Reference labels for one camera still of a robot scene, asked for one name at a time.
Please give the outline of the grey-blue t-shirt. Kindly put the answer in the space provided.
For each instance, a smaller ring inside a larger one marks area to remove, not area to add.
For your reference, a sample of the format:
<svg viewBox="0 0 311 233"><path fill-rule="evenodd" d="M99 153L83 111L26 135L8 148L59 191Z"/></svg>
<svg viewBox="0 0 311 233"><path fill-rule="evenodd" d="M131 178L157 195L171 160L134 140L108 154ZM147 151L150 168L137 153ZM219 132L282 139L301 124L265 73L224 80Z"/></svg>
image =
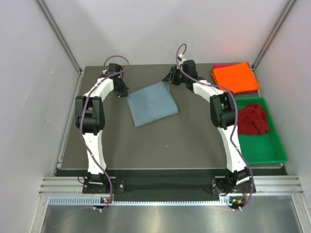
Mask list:
<svg viewBox="0 0 311 233"><path fill-rule="evenodd" d="M127 102L136 128L179 113L170 88L164 82L129 94Z"/></svg>

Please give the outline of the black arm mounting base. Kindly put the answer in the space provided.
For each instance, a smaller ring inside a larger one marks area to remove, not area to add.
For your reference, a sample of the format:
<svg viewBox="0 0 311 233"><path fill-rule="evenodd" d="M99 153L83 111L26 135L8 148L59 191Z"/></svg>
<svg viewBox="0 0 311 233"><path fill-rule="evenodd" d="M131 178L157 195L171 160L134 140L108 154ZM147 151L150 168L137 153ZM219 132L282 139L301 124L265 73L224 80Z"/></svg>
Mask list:
<svg viewBox="0 0 311 233"><path fill-rule="evenodd" d="M227 169L109 169L106 188L85 185L84 194L112 194L116 201L205 200L221 196L213 182L223 180ZM249 197L256 191L252 177L230 194Z"/></svg>

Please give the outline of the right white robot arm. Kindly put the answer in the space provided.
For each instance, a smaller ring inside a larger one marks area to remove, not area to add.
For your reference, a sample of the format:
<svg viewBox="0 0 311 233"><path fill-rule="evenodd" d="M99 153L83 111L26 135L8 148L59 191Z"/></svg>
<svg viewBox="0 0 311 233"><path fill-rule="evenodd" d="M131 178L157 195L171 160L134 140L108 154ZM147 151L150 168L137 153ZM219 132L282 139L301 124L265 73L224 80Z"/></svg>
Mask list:
<svg viewBox="0 0 311 233"><path fill-rule="evenodd" d="M239 144L238 110L233 94L218 89L198 76L193 60L172 66L163 81L172 85L185 84L188 90L208 101L211 122L219 131L224 144L227 169L223 180L213 182L213 189L222 196L240 191L250 180L251 174Z"/></svg>

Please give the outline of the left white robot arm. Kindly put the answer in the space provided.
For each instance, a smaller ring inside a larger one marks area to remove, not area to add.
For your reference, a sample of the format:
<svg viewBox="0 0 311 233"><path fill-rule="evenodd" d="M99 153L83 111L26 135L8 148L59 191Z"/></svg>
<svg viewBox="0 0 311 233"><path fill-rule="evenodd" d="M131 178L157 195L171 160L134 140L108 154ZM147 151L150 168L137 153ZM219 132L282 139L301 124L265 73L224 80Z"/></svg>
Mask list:
<svg viewBox="0 0 311 233"><path fill-rule="evenodd" d="M128 87L123 81L123 72L121 65L110 63L94 86L85 94L75 98L75 125L80 131L88 156L85 185L94 186L102 193L110 188L110 180L105 175L107 165L102 145L105 126L103 101L113 91L118 97L128 96Z"/></svg>

